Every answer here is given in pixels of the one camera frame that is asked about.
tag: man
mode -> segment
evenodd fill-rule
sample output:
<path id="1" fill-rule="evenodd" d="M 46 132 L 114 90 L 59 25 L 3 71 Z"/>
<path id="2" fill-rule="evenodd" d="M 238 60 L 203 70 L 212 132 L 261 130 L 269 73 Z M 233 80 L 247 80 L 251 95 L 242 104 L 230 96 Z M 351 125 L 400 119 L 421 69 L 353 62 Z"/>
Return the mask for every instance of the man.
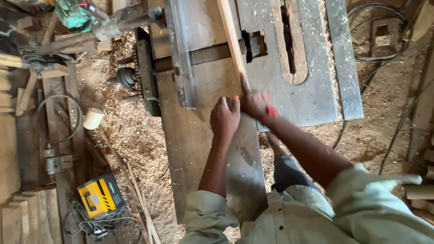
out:
<path id="1" fill-rule="evenodd" d="M 330 147 L 281 117 L 265 92 L 244 90 L 241 101 L 219 99 L 211 112 L 212 146 L 197 192 L 187 196 L 183 244 L 227 243 L 223 231 L 237 227 L 226 216 L 226 160 L 240 121 L 240 109 L 259 120 L 297 158 L 306 172 L 331 199 L 300 172 L 293 160 L 268 134 L 275 172 L 268 208 L 255 222 L 244 222 L 237 244 L 316 243 L 434 243 L 434 228 L 414 216 L 390 193 L 402 183 L 420 184 L 420 176 L 370 175 L 362 164 L 353 165 Z"/>

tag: floor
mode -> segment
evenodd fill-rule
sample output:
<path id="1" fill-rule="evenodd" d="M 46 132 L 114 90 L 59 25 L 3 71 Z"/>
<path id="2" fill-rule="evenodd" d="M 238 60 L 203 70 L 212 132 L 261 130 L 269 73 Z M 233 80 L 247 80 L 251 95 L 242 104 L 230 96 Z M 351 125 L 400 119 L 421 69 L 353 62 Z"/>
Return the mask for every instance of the floor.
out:
<path id="1" fill-rule="evenodd" d="M 105 7 L 105 0 L 97 1 Z M 348 6 L 356 6 L 362 0 L 347 0 Z M 427 50 L 433 28 L 417 43 L 410 46 L 402 57 L 383 67 L 374 83 L 370 86 L 363 100 L 365 117 L 350 121 L 338 147 L 338 152 L 351 162 L 361 162 L 371 173 L 378 173 L 379 165 L 396 125 L 411 99 L 417 94 L 418 84 L 424 67 Z M 370 44 L 370 31 L 360 30 L 353 37 L 359 45 Z M 164 133 L 161 119 L 147 117 L 144 107 L 139 102 L 125 104 L 123 97 L 133 95 L 120 85 L 108 86 L 105 81 L 115 76 L 120 67 L 116 61 L 129 57 L 134 44 L 134 34 L 126 33 L 113 43 L 111 52 L 88 53 L 76 65 L 79 90 L 85 111 L 89 107 L 104 111 L 101 127 L 109 135 L 115 149 L 128 160 L 139 187 L 145 191 L 148 208 L 162 243 L 177 243 L 184 235 L 184 227 L 177 225 L 171 180 L 169 175 Z M 358 78 L 363 81 L 372 69 L 372 65 L 356 63 Z M 393 147 L 385 164 L 385 175 L 399 173 L 405 167 L 409 145 L 411 122 L 408 120 Z M 339 135 L 342 122 L 302 128 L 322 142 L 333 145 Z M 95 141 L 101 142 L 98 132 L 91 132 Z M 273 152 L 268 147 L 263 135 L 259 135 L 263 160 L 264 178 L 267 191 L 273 183 Z M 113 158 L 108 156 L 110 166 L 115 172 L 120 188 L 127 187 L 123 175 L 119 172 Z M 403 197 L 403 189 L 393 191 Z M 133 223 L 126 223 L 125 238 L 128 243 L 136 243 L 138 228 Z M 225 232 L 233 243 L 240 238 L 239 229 L 229 228 Z"/>

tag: wooden cylinder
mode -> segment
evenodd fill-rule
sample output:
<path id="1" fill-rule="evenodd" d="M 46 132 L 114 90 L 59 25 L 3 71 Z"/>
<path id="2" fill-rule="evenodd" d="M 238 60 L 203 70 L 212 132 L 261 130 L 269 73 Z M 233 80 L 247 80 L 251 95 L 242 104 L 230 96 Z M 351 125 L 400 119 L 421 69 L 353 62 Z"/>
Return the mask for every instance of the wooden cylinder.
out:
<path id="1" fill-rule="evenodd" d="M 98 128 L 103 117 L 104 113 L 101 110 L 96 108 L 89 108 L 83 120 L 84 128 L 88 130 L 94 130 Z"/>
<path id="2" fill-rule="evenodd" d="M 407 199 L 434 199 L 434 185 L 404 185 Z"/>

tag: right hand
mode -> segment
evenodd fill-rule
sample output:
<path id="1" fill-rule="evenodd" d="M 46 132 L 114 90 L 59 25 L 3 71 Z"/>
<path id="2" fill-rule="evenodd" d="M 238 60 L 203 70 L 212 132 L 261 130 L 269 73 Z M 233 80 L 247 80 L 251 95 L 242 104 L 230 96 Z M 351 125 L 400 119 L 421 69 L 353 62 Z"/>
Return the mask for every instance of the right hand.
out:
<path id="1" fill-rule="evenodd" d="M 241 87 L 244 95 L 241 97 L 241 110 L 256 120 L 261 120 L 268 114 L 268 107 L 274 108 L 274 102 L 265 91 L 249 91 L 247 79 L 241 76 Z"/>

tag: shirt sleeve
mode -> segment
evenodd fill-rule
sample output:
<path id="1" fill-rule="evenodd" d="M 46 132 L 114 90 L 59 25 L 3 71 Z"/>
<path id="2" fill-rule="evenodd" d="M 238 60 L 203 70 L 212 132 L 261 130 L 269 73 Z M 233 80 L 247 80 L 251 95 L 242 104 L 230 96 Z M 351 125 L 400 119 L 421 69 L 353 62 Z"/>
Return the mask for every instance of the shirt sleeve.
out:
<path id="1" fill-rule="evenodd" d="M 360 243 L 434 243 L 434 227 L 390 193 L 398 184 L 421 182 L 419 175 L 382 177 L 356 164 L 327 188 L 336 214 L 333 223 Z"/>
<path id="2" fill-rule="evenodd" d="M 235 217 L 226 216 L 226 199 L 209 191 L 197 191 L 187 195 L 184 221 L 185 236 L 181 244 L 228 243 L 223 231 L 237 227 Z"/>

